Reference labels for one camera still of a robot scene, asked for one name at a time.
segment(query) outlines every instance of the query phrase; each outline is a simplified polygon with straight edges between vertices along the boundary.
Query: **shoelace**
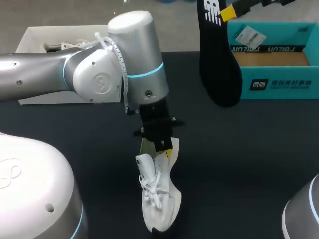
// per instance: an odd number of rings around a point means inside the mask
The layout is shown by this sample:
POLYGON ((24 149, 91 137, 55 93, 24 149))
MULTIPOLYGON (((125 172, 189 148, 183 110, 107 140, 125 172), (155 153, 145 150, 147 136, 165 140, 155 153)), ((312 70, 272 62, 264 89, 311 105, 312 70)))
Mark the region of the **shoelace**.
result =
POLYGON ((142 176, 139 176, 139 182, 141 184, 141 188, 144 190, 144 200, 150 201, 153 207, 157 207, 158 209, 162 209, 162 203, 160 201, 159 193, 170 193, 169 191, 163 190, 159 188, 160 182, 160 171, 156 174, 156 180, 154 183, 150 183, 142 176))

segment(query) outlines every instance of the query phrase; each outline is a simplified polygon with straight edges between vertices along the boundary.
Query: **barcode label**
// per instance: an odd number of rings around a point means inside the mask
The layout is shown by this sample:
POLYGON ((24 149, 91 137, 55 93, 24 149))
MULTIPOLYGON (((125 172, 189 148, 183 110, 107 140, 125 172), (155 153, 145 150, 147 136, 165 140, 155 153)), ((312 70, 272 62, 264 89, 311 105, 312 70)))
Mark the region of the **barcode label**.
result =
POLYGON ((249 40, 249 43, 252 43, 253 40, 255 40, 258 35, 259 35, 258 33, 255 33, 255 35, 253 35, 253 37, 249 40))
POLYGON ((245 46, 255 50, 261 43, 264 42, 266 36, 247 26, 237 36, 236 41, 244 44, 245 46))

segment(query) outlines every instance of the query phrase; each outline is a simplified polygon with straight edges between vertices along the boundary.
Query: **gray floor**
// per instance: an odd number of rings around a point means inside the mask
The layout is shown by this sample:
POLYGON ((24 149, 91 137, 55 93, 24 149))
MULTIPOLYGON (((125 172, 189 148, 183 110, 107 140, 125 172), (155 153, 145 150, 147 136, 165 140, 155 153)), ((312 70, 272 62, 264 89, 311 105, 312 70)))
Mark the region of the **gray floor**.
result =
MULTIPOLYGON (((162 51, 199 50, 196 3, 177 0, 1 0, 0 53, 16 50, 29 26, 103 25, 114 16, 147 10, 155 19, 162 51)), ((296 0, 282 7, 257 5, 240 20, 319 21, 319 0, 296 0)))

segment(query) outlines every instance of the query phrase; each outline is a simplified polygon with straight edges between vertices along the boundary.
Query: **shoe tongue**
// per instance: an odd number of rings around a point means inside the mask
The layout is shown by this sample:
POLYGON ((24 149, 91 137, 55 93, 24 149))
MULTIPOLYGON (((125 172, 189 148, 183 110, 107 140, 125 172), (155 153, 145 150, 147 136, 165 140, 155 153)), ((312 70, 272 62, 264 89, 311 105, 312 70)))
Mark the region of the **shoe tongue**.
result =
POLYGON ((148 154, 142 154, 135 157, 138 164, 139 171, 142 176, 150 183, 156 179, 154 162, 151 156, 148 154))

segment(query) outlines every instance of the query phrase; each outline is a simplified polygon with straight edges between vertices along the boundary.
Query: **black table surface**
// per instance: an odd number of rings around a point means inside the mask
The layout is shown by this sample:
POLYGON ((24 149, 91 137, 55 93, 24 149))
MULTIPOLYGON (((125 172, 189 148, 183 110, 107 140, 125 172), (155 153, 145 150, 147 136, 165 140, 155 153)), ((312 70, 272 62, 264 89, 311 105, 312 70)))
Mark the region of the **black table surface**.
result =
POLYGON ((51 144, 69 160, 87 210, 89 239, 282 239, 286 202, 319 172, 319 101, 214 104, 198 73, 198 52, 163 54, 182 192, 175 223, 152 235, 141 210, 132 132, 139 116, 122 104, 0 104, 0 132, 51 144))

